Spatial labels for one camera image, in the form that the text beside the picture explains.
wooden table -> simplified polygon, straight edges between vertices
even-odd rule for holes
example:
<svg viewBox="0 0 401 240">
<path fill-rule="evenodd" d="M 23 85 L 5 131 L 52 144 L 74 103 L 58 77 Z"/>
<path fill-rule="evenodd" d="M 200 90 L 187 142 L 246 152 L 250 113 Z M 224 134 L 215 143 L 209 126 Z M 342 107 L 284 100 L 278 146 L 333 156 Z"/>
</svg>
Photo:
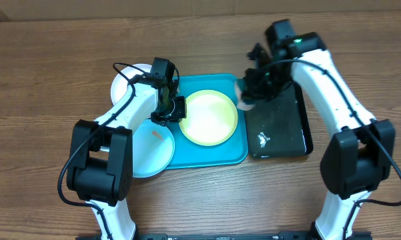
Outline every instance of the wooden table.
<svg viewBox="0 0 401 240">
<path fill-rule="evenodd" d="M 0 23 L 0 239 L 98 233 L 92 211 L 62 203 L 56 183 L 74 124 L 111 107 L 113 62 L 164 57 L 182 75 L 242 77 L 252 66 L 246 53 L 264 42 L 272 21 L 285 18 L 298 33 L 317 31 L 359 100 L 378 119 L 392 120 L 401 167 L 401 11 Z M 135 181 L 129 210 L 141 233 L 307 230 L 326 194 L 319 162 L 329 140 L 306 105 L 315 147 L 307 160 L 248 157 Z M 372 197 L 401 198 L 393 171 Z M 365 205 L 354 228 L 401 239 L 401 207 Z"/>
</svg>

white plate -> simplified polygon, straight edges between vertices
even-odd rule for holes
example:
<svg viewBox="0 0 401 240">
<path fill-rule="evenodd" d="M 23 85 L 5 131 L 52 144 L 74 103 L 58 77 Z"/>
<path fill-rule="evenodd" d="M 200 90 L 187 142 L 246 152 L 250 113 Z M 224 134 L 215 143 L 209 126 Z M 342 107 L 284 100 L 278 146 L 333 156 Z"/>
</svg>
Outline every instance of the white plate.
<svg viewBox="0 0 401 240">
<path fill-rule="evenodd" d="M 133 135 L 133 177 L 151 177 L 172 160 L 175 140 L 167 127 L 145 120 Z"/>
<path fill-rule="evenodd" d="M 148 73 L 151 70 L 151 65 L 148 64 L 138 63 L 134 64 L 133 66 L 138 67 Z M 131 67 L 126 67 L 125 69 L 121 70 L 121 73 L 126 75 L 126 77 L 129 79 L 137 74 L 142 74 L 141 71 Z M 126 91 L 127 81 L 118 73 L 111 84 L 111 101 L 113 102 L 113 105 L 115 105 L 125 95 Z"/>
</svg>

black tray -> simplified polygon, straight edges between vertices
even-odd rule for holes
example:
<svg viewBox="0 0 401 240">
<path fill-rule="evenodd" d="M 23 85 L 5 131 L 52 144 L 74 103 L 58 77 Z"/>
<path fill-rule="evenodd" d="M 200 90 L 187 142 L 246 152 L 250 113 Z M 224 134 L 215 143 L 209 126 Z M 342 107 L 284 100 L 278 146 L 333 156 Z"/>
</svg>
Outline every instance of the black tray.
<svg viewBox="0 0 401 240">
<path fill-rule="evenodd" d="M 249 154 L 254 158 L 298 157 L 313 151 L 301 87 L 292 82 L 281 96 L 245 112 Z"/>
</svg>

yellow plate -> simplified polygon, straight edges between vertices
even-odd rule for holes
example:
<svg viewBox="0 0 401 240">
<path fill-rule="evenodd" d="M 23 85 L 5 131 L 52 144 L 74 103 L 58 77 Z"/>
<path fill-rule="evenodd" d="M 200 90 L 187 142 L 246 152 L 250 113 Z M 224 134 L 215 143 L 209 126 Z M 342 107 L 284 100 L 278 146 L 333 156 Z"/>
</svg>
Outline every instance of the yellow plate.
<svg viewBox="0 0 401 240">
<path fill-rule="evenodd" d="M 201 90 L 187 97 L 187 117 L 179 122 L 182 133 L 203 146 L 223 143 L 236 130 L 238 112 L 230 98 L 214 90 Z"/>
</svg>

blue tray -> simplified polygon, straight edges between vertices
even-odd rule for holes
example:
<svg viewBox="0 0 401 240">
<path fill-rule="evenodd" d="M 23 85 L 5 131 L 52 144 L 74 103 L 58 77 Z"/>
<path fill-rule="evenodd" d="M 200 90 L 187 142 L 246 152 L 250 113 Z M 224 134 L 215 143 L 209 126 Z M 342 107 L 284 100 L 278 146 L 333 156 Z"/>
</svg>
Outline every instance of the blue tray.
<svg viewBox="0 0 401 240">
<path fill-rule="evenodd" d="M 195 75 L 181 77 L 179 95 L 188 97 L 200 90 L 216 90 L 227 95 L 234 104 L 237 97 L 234 93 L 236 77 L 231 74 Z M 168 123 L 175 139 L 175 153 L 166 169 L 183 169 L 190 167 L 211 167 L 241 163 L 248 155 L 248 138 L 246 136 L 245 115 L 238 109 L 238 126 L 233 135 L 225 142 L 205 147 L 191 142 L 181 132 L 178 123 Z"/>
</svg>

